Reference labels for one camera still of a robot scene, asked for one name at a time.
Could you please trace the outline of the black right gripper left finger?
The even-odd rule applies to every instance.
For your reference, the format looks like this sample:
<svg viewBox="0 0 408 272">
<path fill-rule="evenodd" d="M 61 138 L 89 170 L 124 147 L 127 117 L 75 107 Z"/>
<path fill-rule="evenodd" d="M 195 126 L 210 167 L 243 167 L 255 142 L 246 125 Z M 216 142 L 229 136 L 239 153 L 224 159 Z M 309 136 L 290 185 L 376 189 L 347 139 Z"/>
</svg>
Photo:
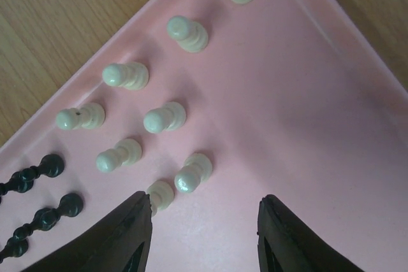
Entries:
<svg viewBox="0 0 408 272">
<path fill-rule="evenodd" d="M 150 197 L 138 191 L 79 237 L 25 271 L 144 272 L 151 237 Z"/>
</svg>

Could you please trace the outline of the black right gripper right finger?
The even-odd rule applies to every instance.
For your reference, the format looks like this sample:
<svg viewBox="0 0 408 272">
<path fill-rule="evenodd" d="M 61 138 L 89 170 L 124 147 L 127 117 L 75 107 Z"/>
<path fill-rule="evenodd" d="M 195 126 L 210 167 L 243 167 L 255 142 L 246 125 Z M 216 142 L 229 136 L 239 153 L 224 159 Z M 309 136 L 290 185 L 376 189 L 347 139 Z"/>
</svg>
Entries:
<svg viewBox="0 0 408 272">
<path fill-rule="evenodd" d="M 261 271 L 361 271 L 275 195 L 259 204 L 257 235 Z"/>
</svg>

